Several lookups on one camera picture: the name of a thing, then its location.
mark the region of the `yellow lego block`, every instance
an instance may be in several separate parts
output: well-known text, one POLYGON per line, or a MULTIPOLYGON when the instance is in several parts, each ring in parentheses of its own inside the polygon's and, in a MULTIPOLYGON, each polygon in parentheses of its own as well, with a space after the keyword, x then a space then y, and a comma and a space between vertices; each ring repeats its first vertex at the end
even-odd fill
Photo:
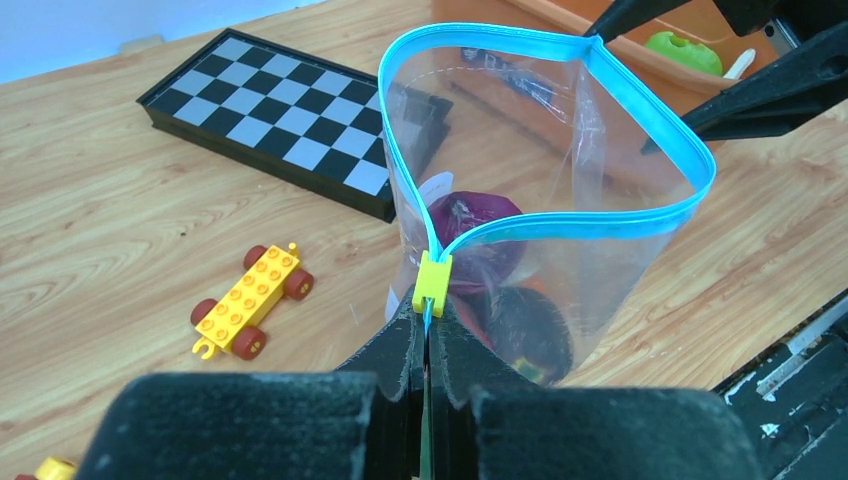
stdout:
POLYGON ((445 263, 436 263, 430 261, 430 252, 424 250, 421 254, 418 278, 415 280, 415 290, 412 291, 413 311, 423 313, 426 300, 431 298, 433 299, 433 316, 442 316, 447 301, 452 266, 453 256, 448 255, 445 263))
POLYGON ((77 466, 65 459, 47 457, 38 470, 35 478, 38 480, 72 480, 77 474, 77 466))
POLYGON ((192 348, 209 360, 221 350, 231 353, 233 339, 248 325, 257 325, 283 297, 286 277, 297 269, 297 247, 291 251, 271 245, 218 304, 201 320, 195 330, 202 335, 192 348))

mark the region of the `white paper tag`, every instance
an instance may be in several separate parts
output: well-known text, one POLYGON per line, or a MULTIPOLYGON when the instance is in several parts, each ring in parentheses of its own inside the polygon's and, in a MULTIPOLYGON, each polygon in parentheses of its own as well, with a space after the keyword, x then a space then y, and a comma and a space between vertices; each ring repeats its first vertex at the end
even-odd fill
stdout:
POLYGON ((400 300, 398 300, 395 290, 392 287, 389 287, 389 297, 386 298, 386 323, 389 323, 389 320, 395 316, 395 312, 399 306, 400 300))
POLYGON ((430 206, 436 200, 451 192, 453 186, 453 173, 442 172, 428 178, 426 182, 418 187, 418 193, 424 200, 424 205, 430 206))

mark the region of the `brown wheel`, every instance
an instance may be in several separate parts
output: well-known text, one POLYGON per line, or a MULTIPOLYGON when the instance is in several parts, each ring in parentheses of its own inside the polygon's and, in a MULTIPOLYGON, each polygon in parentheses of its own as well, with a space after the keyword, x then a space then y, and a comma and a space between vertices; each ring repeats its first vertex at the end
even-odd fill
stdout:
POLYGON ((218 304, 218 300, 214 298, 207 298, 206 300, 202 300, 197 306, 194 307, 194 310, 191 311, 191 324, 197 326, 203 317, 209 315, 209 312, 215 308, 215 305, 218 304))
POLYGON ((233 353, 242 360, 253 360, 265 348, 265 332, 256 327, 244 327, 233 339, 233 353))
POLYGON ((262 257, 262 255, 265 255, 265 252, 267 252, 267 251, 268 251, 268 248, 263 247, 262 245, 257 245, 255 247, 251 248, 250 250, 248 250, 247 253, 244 255, 244 263, 243 263, 244 269, 250 270, 250 268, 256 262, 258 262, 259 258, 262 257))
POLYGON ((283 291, 295 300, 303 300, 312 291, 315 277, 302 268, 291 272, 283 283, 283 291))

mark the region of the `yellow toy piece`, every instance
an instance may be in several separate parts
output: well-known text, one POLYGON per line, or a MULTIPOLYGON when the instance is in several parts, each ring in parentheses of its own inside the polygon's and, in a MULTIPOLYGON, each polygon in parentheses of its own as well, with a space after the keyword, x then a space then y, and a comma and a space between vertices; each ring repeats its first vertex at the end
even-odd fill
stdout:
POLYGON ((284 295, 300 300, 309 293, 313 282, 312 275, 300 268, 297 245, 289 244, 288 252, 271 245, 195 325, 202 337, 192 347, 192 353, 200 354, 203 360, 221 351, 244 360, 255 358, 266 340, 256 326, 284 295))
POLYGON ((453 266, 453 257, 448 255, 445 263, 430 261, 430 252, 424 250, 421 254, 421 266, 415 289, 412 291, 412 310, 423 313, 428 298, 433 300, 433 316, 441 318, 448 297, 448 284, 453 266))
POLYGON ((77 474, 75 463, 59 457, 47 457, 38 470, 35 478, 38 480, 73 480, 77 474))

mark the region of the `green toy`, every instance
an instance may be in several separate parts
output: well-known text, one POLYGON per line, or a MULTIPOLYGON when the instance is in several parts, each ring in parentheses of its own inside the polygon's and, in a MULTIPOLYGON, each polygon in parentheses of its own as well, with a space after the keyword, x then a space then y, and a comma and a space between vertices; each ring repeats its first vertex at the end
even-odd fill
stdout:
POLYGON ((645 43, 645 48, 653 50, 699 72, 721 76, 724 67, 712 49, 700 43, 692 43, 680 38, 673 32, 655 33, 645 43))

